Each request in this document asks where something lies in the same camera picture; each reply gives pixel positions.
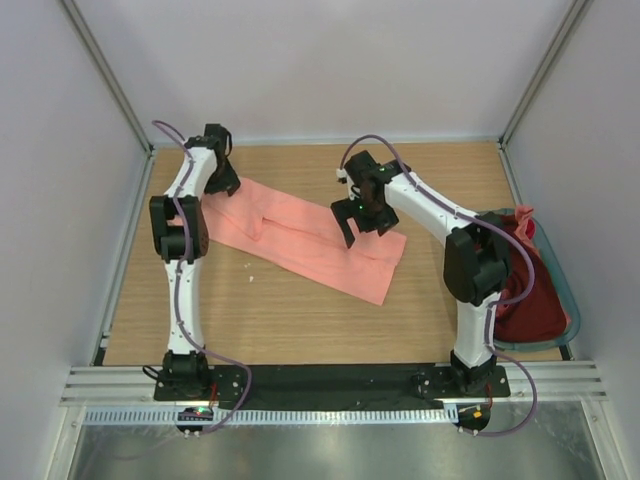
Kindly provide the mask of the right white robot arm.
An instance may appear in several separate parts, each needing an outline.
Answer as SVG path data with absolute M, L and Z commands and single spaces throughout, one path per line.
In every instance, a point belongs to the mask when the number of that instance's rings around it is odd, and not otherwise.
M 403 212 L 444 248 L 443 280 L 457 305 L 450 382 L 461 395 L 484 390 L 496 366 L 491 352 L 496 302 L 511 274 L 509 242 L 495 214 L 460 207 L 424 183 L 399 159 L 377 162 L 366 150 L 344 154 L 336 172 L 348 195 L 331 211 L 346 245 L 357 233 L 384 235 Z

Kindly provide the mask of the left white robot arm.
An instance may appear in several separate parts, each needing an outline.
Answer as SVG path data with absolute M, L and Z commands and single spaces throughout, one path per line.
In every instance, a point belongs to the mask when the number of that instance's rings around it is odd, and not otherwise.
M 232 135 L 209 123 L 201 135 L 185 137 L 162 120 L 152 125 L 181 148 L 184 159 L 171 185 L 150 198 L 155 252 L 167 275 L 170 331 L 161 369 L 152 377 L 157 401 L 204 400 L 214 387 L 200 319 L 200 277 L 209 249 L 203 197 L 233 196 L 241 186 L 229 156 Z

